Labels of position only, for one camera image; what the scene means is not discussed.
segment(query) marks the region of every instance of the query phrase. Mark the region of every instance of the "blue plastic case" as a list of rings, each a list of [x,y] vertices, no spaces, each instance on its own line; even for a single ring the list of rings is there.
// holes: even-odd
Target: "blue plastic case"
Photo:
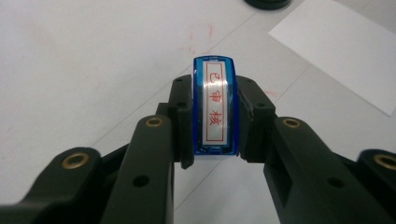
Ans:
[[[194,59],[193,143],[195,155],[235,155],[238,146],[238,96],[233,59]]]

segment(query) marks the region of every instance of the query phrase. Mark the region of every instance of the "label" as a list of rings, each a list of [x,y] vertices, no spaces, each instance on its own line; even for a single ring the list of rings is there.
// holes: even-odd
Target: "label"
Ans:
[[[228,83],[225,62],[204,62],[203,71],[203,145],[226,145]]]

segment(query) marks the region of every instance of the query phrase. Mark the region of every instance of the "black object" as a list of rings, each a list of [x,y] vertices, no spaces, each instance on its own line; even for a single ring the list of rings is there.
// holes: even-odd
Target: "black object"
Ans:
[[[237,83],[240,156],[265,163],[282,223],[396,223],[395,154],[336,155],[302,120],[278,118],[253,80]],[[191,111],[191,77],[179,77],[130,144],[103,158],[85,147],[61,153],[20,203],[0,206],[0,224],[173,223],[174,162],[193,163]]]
[[[264,9],[264,10],[276,10],[287,6],[290,0],[245,0],[249,5]]]

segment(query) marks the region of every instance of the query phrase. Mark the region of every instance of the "white table surface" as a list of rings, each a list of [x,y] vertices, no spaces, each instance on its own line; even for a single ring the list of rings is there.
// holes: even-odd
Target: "white table surface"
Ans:
[[[395,114],[268,35],[302,2],[262,11],[242,0],[0,0],[0,204],[21,200],[71,147],[106,155],[127,144],[207,54],[232,57],[279,116],[305,120],[334,152],[395,152]],[[396,34],[395,1],[338,2]],[[278,223],[262,168],[236,157],[176,164],[175,223]]]

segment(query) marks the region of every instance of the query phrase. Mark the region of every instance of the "mounting hole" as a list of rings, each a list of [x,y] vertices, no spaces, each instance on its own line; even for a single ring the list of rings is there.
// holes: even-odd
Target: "mounting hole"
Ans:
[[[383,167],[396,171],[396,158],[390,155],[378,154],[374,156],[376,163],[382,165]]]
[[[77,152],[62,161],[62,167],[66,170],[76,169],[89,160],[90,156],[87,153]]]
[[[149,183],[149,177],[146,175],[140,175],[134,179],[134,186],[137,188],[145,187]]]
[[[284,119],[283,123],[290,128],[300,127],[300,122],[295,119]]]
[[[185,106],[186,106],[186,104],[185,104],[185,103],[181,103],[181,102],[179,102],[179,103],[177,103],[177,106],[178,106],[178,107],[185,107]]]
[[[160,127],[161,125],[163,125],[163,119],[159,119],[159,118],[148,119],[146,120],[146,125],[151,128]]]
[[[327,182],[334,188],[341,189],[344,187],[344,182],[336,177],[330,177]]]

